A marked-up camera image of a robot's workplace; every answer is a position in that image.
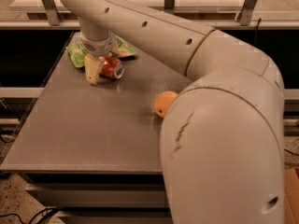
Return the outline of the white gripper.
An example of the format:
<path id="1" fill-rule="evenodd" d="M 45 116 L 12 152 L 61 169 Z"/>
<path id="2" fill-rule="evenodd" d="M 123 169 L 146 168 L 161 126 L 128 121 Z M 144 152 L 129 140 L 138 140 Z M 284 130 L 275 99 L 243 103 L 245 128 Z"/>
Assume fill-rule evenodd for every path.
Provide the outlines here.
<path id="1" fill-rule="evenodd" d="M 107 56 L 114 49 L 116 38 L 113 34 L 108 34 L 105 39 L 92 41 L 84 34 L 80 34 L 80 40 L 87 52 L 90 53 L 84 60 L 86 79 L 89 83 L 96 85 L 104 66 L 103 62 L 96 57 Z"/>

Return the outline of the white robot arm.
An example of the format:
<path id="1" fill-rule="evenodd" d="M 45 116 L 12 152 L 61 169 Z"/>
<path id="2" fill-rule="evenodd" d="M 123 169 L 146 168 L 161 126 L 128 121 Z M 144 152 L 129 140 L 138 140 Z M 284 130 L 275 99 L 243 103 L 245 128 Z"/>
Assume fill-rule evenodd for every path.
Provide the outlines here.
<path id="1" fill-rule="evenodd" d="M 174 224 L 284 224 L 284 84 L 262 51 L 125 0 L 60 0 L 88 49 L 120 35 L 191 81 L 160 136 Z"/>

